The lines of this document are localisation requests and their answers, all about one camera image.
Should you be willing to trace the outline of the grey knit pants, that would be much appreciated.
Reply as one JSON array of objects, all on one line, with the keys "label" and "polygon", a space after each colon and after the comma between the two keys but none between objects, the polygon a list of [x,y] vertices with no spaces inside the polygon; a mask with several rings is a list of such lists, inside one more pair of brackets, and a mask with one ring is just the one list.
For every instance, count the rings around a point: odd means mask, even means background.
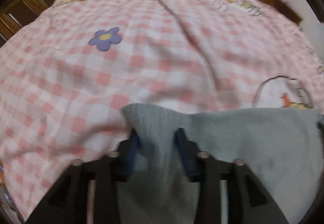
[{"label": "grey knit pants", "polygon": [[130,179],[118,186],[122,223],[192,223],[199,185],[184,174],[176,130],[216,159],[244,159],[290,223],[313,203],[323,179],[323,116],[315,109],[252,108],[183,114],[130,104],[123,116],[140,149]]}]

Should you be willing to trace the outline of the pink checkered bed sheet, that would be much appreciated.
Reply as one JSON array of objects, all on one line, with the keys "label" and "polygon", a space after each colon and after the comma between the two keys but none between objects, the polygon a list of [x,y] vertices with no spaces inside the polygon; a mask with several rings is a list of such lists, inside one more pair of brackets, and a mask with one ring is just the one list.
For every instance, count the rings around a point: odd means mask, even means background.
[{"label": "pink checkered bed sheet", "polygon": [[257,0],[55,0],[1,48],[6,212],[27,220],[70,164],[115,150],[130,104],[323,116],[323,63]]}]

